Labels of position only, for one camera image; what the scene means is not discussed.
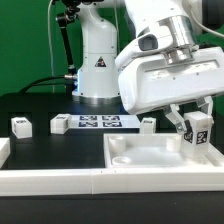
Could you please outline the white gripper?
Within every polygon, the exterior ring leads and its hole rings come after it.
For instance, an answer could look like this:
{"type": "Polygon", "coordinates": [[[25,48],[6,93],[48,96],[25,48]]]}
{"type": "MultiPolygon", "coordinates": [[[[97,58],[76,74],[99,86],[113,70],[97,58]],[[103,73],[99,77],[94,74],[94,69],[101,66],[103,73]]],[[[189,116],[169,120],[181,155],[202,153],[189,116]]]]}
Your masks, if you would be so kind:
{"type": "Polygon", "coordinates": [[[166,106],[164,115],[179,134],[187,127],[176,104],[196,101],[203,113],[211,115],[211,96],[224,94],[224,52],[214,47],[193,56],[193,61],[175,65],[168,65],[162,54],[132,61],[118,78],[124,109],[141,114],[166,106]]]}

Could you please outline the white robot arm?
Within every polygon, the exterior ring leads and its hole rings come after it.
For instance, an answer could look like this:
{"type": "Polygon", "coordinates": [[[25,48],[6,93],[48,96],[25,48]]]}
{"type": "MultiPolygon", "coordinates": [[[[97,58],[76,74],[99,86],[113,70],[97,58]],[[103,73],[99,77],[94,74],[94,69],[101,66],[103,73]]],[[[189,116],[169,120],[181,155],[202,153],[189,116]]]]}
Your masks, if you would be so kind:
{"type": "Polygon", "coordinates": [[[122,51],[115,27],[97,13],[112,0],[56,1],[66,7],[57,21],[76,100],[120,98],[131,114],[162,109],[180,133],[187,119],[179,105],[195,102],[212,113],[212,98],[224,93],[224,51],[195,41],[192,25],[201,18],[202,0],[118,0],[135,31],[122,51]]]}

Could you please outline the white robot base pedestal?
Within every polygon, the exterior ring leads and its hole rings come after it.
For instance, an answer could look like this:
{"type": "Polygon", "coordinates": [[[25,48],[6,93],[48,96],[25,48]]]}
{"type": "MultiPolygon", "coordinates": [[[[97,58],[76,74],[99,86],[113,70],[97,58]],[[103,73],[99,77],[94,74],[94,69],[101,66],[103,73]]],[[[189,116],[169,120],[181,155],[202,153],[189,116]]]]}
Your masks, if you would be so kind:
{"type": "Polygon", "coordinates": [[[73,99],[88,104],[120,101],[118,87],[117,30],[103,19],[95,5],[83,6],[79,13],[83,36],[83,64],[77,71],[73,99]]]}

